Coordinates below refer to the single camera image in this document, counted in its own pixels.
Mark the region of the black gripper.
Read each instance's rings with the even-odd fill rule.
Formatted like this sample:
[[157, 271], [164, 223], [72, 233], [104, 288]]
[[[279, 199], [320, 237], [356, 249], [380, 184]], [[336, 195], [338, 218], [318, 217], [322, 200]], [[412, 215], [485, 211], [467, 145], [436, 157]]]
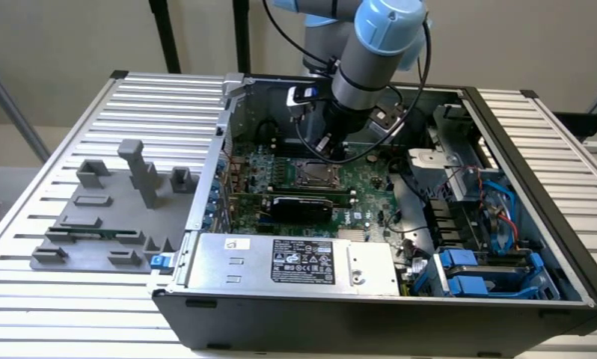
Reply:
[[376, 144], [371, 144], [363, 152], [356, 153], [350, 158], [344, 157], [344, 150], [342, 149], [342, 143], [347, 136], [364, 128], [371, 110], [352, 110], [334, 99], [322, 102], [322, 131], [318, 139], [312, 140], [314, 146], [310, 147], [310, 151], [324, 163], [350, 163], [360, 159], [376, 147]]

